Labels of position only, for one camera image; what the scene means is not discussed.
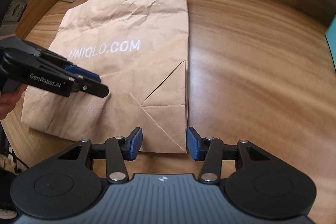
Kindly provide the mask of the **person's left hand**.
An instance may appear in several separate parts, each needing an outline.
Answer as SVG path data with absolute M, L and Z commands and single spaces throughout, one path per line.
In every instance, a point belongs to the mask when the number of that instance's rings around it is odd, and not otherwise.
M 22 98 L 22 94 L 26 91 L 27 85 L 21 84 L 12 93 L 2 93 L 0 98 L 0 120 L 15 109 L 17 102 Z

